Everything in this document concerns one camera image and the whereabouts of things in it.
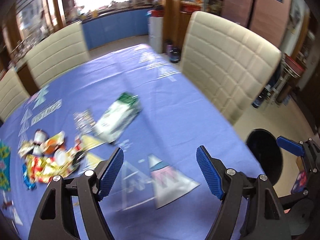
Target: kitchen counter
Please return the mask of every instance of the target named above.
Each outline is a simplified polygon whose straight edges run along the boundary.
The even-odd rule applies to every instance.
[[[88,49],[133,36],[148,35],[147,12],[152,6],[105,11],[82,21]]]
[[[87,22],[90,22],[90,21],[93,21],[93,20],[96,20],[96,19],[99,19],[99,18],[102,18],[102,17],[105,17],[105,16],[117,14],[117,13],[129,12],[129,11],[135,11],[135,10],[141,10],[141,9],[150,9],[151,10],[152,8],[153,8],[153,6],[148,4],[148,5],[139,6],[139,7],[133,7],[133,8],[106,9],[104,11],[100,11],[99,15],[97,17],[95,17],[95,18],[87,18],[87,19],[82,20],[82,23],[84,24],[84,23],[87,23]]]

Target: wooden door frame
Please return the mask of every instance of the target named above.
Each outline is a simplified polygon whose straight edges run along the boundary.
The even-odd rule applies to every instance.
[[[299,38],[298,38],[297,43],[296,43],[296,45],[293,49],[293,52],[291,54],[291,57],[293,58],[293,60],[296,60],[296,58],[297,58],[297,56],[303,46],[304,40],[308,34],[309,22],[310,22],[310,9],[308,7],[306,7],[306,9],[304,10],[303,22],[302,22]]]

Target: green and white package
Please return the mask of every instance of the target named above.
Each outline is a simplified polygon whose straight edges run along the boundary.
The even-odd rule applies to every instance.
[[[138,96],[124,92],[96,122],[94,132],[108,143],[117,140],[141,111]]]

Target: blue rubber gripper pad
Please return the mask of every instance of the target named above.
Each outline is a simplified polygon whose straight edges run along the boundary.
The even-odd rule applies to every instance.
[[[221,177],[201,147],[197,149],[196,159],[211,193],[222,200],[224,192],[222,190]]]
[[[284,150],[286,150],[286,151],[288,151],[288,152],[290,152],[290,153],[292,153],[292,154],[294,154],[294,155],[296,155],[298,157],[299,156],[301,156],[301,157],[304,156],[304,149],[303,149],[303,146],[300,143],[296,143],[296,142],[294,142],[292,140],[289,140],[289,139],[287,139],[287,138],[285,138],[283,136],[279,136],[277,138],[277,145],[280,148],[282,148],[282,149],[284,149]]]
[[[97,198],[99,201],[105,196],[109,195],[113,183],[115,182],[116,177],[121,169],[123,161],[124,153],[122,149],[119,149],[99,181],[99,190],[97,193]]]

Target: metal screw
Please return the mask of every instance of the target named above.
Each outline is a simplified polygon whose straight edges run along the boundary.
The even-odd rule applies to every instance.
[[[262,179],[263,181],[266,181],[268,179],[268,177],[264,174],[261,174],[260,179]]]
[[[60,176],[59,175],[56,175],[53,177],[53,181],[59,181],[60,180]]]
[[[234,169],[227,169],[227,174],[233,176],[236,174],[236,171]]]
[[[90,176],[92,176],[93,174],[94,174],[94,171],[93,170],[87,170],[87,171],[85,171],[85,173],[84,173],[87,177],[90,177]]]

